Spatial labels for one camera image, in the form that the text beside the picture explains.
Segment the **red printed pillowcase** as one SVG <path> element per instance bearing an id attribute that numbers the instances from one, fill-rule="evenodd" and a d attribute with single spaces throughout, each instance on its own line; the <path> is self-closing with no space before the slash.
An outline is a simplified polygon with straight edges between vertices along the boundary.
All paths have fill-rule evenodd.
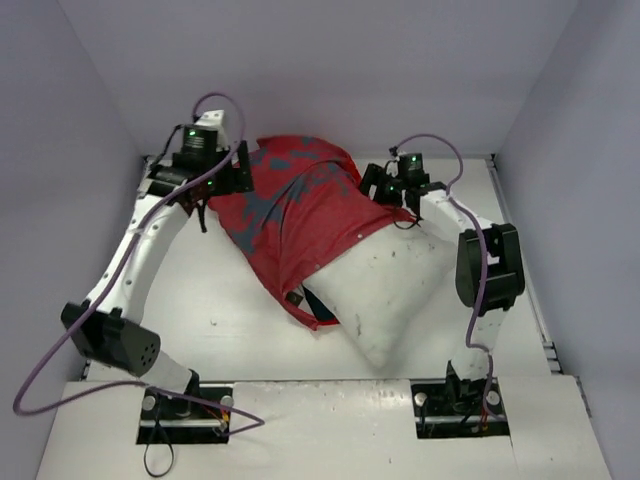
<path id="1" fill-rule="evenodd" d="M 316 317 L 288 294 L 332 260 L 383 227 L 409 221 L 359 189 L 360 173 L 341 147 L 317 137 L 263 137 L 249 155 L 254 189 L 213 197 L 208 206 L 244 254 L 260 283 L 311 330 L 337 324 Z"/>

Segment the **white pillow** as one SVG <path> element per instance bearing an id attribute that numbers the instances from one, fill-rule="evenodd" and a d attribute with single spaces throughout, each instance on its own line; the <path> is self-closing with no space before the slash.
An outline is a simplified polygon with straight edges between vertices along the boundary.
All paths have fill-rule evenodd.
<path id="1" fill-rule="evenodd" d="M 456 247 L 415 227 L 388 225 L 303 281 L 376 369 L 454 268 Z"/>

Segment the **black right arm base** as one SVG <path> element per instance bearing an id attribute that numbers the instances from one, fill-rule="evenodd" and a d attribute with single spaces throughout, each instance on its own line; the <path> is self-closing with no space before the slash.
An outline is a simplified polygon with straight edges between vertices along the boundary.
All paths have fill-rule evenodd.
<path id="1" fill-rule="evenodd" d="M 509 437 L 499 383 L 460 380 L 448 365 L 443 379 L 410 382 L 416 435 L 420 440 Z"/>

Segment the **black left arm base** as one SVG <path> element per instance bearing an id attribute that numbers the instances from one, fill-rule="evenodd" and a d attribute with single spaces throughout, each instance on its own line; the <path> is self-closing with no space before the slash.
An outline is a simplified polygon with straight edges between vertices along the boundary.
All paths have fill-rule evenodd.
<path id="1" fill-rule="evenodd" d="M 220 408 L 233 405 L 233 388 L 228 385 L 200 387 L 208 404 L 146 389 L 141 402 L 136 443 L 138 445 L 211 445 L 229 442 L 231 412 Z"/>

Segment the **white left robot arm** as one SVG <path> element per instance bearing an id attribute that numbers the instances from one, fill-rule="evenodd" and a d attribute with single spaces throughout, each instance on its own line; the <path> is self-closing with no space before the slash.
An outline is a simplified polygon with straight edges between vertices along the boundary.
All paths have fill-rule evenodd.
<path id="1" fill-rule="evenodd" d="M 141 324 L 158 270 L 192 215 L 202 217 L 213 196 L 252 190 L 245 140 L 230 142 L 222 110 L 196 114 L 177 126 L 179 151 L 145 167 L 130 224 L 96 286 L 61 321 L 88 360 L 128 373 L 148 387 L 199 396 L 198 374 L 162 349 L 159 335 Z"/>

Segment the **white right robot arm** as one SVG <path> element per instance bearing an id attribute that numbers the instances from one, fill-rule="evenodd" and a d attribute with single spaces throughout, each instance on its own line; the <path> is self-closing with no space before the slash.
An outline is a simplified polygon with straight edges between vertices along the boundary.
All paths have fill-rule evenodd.
<path id="1" fill-rule="evenodd" d="M 454 198 L 449 185 L 432 182 L 420 153 L 400 154 L 392 162 L 395 174 L 387 165 L 369 164 L 359 190 L 457 242 L 455 289 L 472 313 L 463 344 L 448 362 L 445 385 L 454 403 L 482 398 L 491 385 L 492 351 L 506 312 L 525 290 L 518 230 L 477 215 Z"/>

